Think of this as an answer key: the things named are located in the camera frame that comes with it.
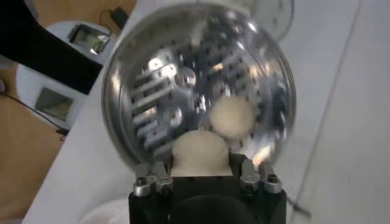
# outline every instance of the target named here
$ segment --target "metal clamp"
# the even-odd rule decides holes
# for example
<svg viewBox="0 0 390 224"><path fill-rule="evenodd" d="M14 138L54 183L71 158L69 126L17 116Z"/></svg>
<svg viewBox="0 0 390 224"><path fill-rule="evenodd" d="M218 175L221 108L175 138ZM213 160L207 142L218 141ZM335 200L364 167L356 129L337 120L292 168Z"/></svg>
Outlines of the metal clamp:
<svg viewBox="0 0 390 224"><path fill-rule="evenodd" d="M274 173L272 166L268 162L264 162L259 167L259 172L263 177L264 190L270 194L279 194L283 190L282 182Z"/></svg>
<svg viewBox="0 0 390 224"><path fill-rule="evenodd" d="M259 173L255 172L254 164L251 160L245 159L241 165L242 174L240 176L241 187L245 191L255 192L260 181Z"/></svg>
<svg viewBox="0 0 390 224"><path fill-rule="evenodd" d="M137 197L145 197L152 192L154 178L149 178L149 168L148 164L139 164L135 168L136 182L133 184L133 194Z"/></svg>
<svg viewBox="0 0 390 224"><path fill-rule="evenodd" d="M163 162L156 162L152 169L156 176L156 191L168 196L173 190L173 179L167 174Z"/></svg>

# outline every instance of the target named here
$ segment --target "white table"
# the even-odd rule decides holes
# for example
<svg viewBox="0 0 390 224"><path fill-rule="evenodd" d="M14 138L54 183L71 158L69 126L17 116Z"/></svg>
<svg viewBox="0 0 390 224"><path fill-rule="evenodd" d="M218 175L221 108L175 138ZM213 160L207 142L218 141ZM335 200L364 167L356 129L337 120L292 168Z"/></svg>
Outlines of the white table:
<svg viewBox="0 0 390 224"><path fill-rule="evenodd" d="M151 11L175 2L183 1L138 1L119 39ZM292 28L281 46L296 82L296 125L275 165L292 198L297 197L302 185L351 30L357 0L296 0L295 7ZM103 123L102 74L23 223L78 223L89 210L126 197L132 190L134 174L116 152Z"/></svg>
<svg viewBox="0 0 390 224"><path fill-rule="evenodd" d="M390 223L390 1L361 1L299 197L312 219Z"/></svg>

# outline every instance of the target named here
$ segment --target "white device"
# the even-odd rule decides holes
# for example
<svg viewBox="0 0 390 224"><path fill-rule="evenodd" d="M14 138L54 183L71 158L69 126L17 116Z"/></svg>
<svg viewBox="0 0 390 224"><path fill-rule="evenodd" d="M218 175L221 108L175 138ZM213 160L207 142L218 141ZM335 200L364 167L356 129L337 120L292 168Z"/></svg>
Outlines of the white device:
<svg viewBox="0 0 390 224"><path fill-rule="evenodd" d="M109 58L117 40L108 29L83 21L62 21L47 30L100 64ZM20 101L65 129L71 128L87 96L24 65L16 71L16 90Z"/></svg>

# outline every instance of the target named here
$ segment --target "black cable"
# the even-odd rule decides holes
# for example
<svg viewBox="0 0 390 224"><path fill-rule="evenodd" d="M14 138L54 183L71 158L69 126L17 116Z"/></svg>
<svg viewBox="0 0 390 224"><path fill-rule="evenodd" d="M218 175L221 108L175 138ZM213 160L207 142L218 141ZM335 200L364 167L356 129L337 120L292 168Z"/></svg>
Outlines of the black cable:
<svg viewBox="0 0 390 224"><path fill-rule="evenodd" d="M294 211L299 212L302 215L306 216L307 218L311 219L311 213L307 209L298 205L298 203L293 201L290 197L288 197L288 196L286 196L286 197L287 197L287 202L292 206L292 209Z"/></svg>
<svg viewBox="0 0 390 224"><path fill-rule="evenodd" d="M41 114L39 111L31 108L30 106L28 106L27 104L23 103L22 101L14 98L13 96L11 95L8 95L7 93L0 93L0 95L3 95L3 96L6 96L8 97L9 99L12 99L14 100L15 102L18 102L20 103L22 106L24 107L27 107L28 109L30 109L31 111L33 111L35 114L39 115L40 117L42 117L43 119L47 120L50 124L56 126L57 128L59 128L60 130L66 130L64 129L63 127L59 126L58 124L54 123L53 121L51 121L49 118L47 118L45 115Z"/></svg>

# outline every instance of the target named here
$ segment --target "white surface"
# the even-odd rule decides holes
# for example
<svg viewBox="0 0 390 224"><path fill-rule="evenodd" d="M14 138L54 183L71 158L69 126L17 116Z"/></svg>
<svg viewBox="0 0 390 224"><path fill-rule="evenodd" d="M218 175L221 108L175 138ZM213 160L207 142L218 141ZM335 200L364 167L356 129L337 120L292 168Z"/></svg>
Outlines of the white surface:
<svg viewBox="0 0 390 224"><path fill-rule="evenodd" d="M47 30L50 33L54 34L59 39L68 43L70 46L78 50L80 53L86 55L91 60L103 64L104 61L106 61L109 58L112 48L116 43L116 39L117 39L116 35L113 34L110 37L110 41L105 46L103 52L101 52L99 55L94 55L90 52L87 52L85 49L82 49L81 47L69 42L68 35L71 33L72 29L77 24L85 24L101 32L109 33L109 31L102 26L98 26L87 22L81 22L81 21L62 21L48 26ZM18 65L18 69L16 70L16 89L18 91L19 99L22 102L24 102L25 104L27 104L32 108L35 108L35 104L37 103L38 97L43 88L48 88L52 91L55 91L73 100L73 103L71 105L71 108L69 109L65 121L61 119L57 119L54 116L44 113L46 117L50 118L50 120L52 120L59 126L65 129L70 129L73 123L76 121L77 116L79 115L83 107L85 98L87 96L31 68L28 68L22 64Z"/></svg>
<svg viewBox="0 0 390 224"><path fill-rule="evenodd" d="M130 224L129 199L126 197L100 205L79 224Z"/></svg>
<svg viewBox="0 0 390 224"><path fill-rule="evenodd" d="M296 0L292 27L281 42L294 74L297 114L275 171L293 199L302 184L357 8L357 0Z"/></svg>
<svg viewBox="0 0 390 224"><path fill-rule="evenodd" d="M138 1L125 29L169 2L183 1ZM292 28L282 42L298 101L294 134L275 168L293 198L302 184L356 6L356 0L298 0ZM103 124L101 82L100 76L23 223L77 223L93 207L131 191L134 175Z"/></svg>
<svg viewBox="0 0 390 224"><path fill-rule="evenodd" d="M389 9L362 1L293 223L390 223Z"/></svg>

